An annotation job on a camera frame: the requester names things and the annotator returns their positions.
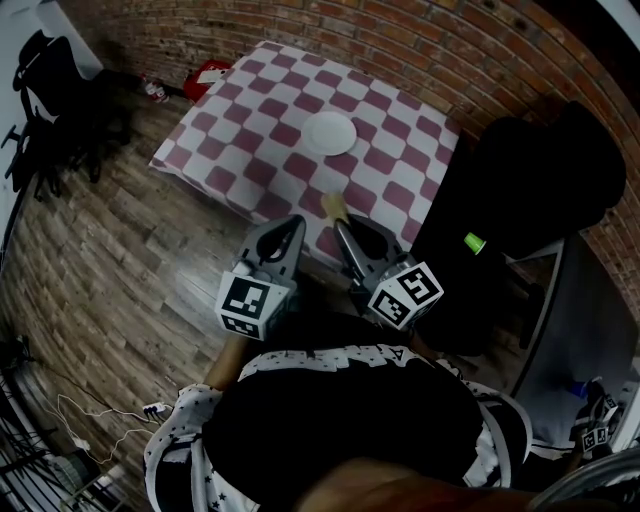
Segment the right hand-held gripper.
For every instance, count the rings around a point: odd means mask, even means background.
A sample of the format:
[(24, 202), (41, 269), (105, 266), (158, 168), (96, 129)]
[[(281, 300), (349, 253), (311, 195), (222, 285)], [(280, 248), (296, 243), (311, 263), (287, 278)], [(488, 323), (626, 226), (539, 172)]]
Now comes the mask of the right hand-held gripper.
[(385, 259), (397, 242), (389, 229), (368, 217), (349, 214), (348, 219), (349, 224), (335, 221), (333, 230), (354, 275), (355, 297), (389, 326), (409, 328), (444, 295), (442, 286), (425, 262), (407, 252), (393, 263), (365, 272), (364, 254), (372, 260)]

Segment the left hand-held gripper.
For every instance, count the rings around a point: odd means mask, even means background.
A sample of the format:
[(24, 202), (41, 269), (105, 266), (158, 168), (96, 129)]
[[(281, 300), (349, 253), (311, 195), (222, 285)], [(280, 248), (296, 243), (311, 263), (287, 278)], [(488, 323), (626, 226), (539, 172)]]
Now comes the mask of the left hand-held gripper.
[[(289, 215), (258, 226), (231, 271), (222, 276), (215, 306), (221, 326), (265, 341), (284, 318), (297, 292), (296, 273), (304, 249), (306, 220)], [(288, 252), (294, 237), (294, 252)]]

